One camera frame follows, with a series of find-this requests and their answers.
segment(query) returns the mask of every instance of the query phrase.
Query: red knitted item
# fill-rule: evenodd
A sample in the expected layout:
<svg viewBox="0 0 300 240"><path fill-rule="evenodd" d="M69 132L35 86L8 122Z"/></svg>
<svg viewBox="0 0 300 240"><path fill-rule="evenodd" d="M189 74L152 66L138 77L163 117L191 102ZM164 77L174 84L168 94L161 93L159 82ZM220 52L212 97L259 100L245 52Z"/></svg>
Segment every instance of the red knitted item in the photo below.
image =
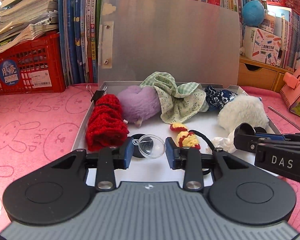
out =
<svg viewBox="0 0 300 240"><path fill-rule="evenodd" d="M104 95L95 104L88 122L86 142L89 151L121 146L128 137L127 125L122 121L122 108L115 95Z"/></svg>

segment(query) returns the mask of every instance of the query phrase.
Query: wooden drawer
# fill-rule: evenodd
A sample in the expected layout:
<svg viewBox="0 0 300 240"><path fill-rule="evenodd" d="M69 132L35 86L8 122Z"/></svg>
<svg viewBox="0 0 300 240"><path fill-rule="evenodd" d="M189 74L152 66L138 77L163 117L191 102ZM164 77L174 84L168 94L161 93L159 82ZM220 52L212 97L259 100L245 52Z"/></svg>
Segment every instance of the wooden drawer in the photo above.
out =
<svg viewBox="0 0 300 240"><path fill-rule="evenodd" d="M250 86L271 90L276 80L277 71L239 63L238 86Z"/></svg>

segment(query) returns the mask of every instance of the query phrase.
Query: purple fluffy ball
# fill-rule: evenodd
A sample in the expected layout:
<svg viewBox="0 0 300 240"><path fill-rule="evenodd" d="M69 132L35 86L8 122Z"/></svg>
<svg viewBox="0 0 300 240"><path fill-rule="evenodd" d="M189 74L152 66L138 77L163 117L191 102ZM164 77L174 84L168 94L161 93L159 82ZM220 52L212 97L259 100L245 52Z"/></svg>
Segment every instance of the purple fluffy ball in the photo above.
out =
<svg viewBox="0 0 300 240"><path fill-rule="evenodd" d="M118 94L123 118L129 122L147 120L161 110L157 91L150 86L130 86Z"/></svg>

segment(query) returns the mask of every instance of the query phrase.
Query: silver stick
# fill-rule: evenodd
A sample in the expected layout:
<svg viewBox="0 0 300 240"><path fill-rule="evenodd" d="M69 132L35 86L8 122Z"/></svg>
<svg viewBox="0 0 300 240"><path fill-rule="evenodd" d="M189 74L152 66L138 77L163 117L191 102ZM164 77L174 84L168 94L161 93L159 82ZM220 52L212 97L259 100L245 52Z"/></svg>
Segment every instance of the silver stick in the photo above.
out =
<svg viewBox="0 0 300 240"><path fill-rule="evenodd" d="M284 120L287 120L289 123L291 123L295 128L300 130L300 126L298 126L297 124L295 124L293 121L290 121L287 117L285 117L283 114L279 113L277 110L273 109L271 106L268 106L268 108L275 112L277 115L281 116Z"/></svg>

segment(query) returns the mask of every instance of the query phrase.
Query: label printer box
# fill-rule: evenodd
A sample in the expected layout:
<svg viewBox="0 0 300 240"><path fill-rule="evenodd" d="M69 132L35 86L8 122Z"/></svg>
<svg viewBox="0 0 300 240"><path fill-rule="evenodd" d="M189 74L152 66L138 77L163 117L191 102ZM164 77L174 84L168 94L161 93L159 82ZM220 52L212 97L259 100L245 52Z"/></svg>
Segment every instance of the label printer box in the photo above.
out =
<svg viewBox="0 0 300 240"><path fill-rule="evenodd" d="M246 26L243 47L249 59L276 65L281 38L256 27Z"/></svg>

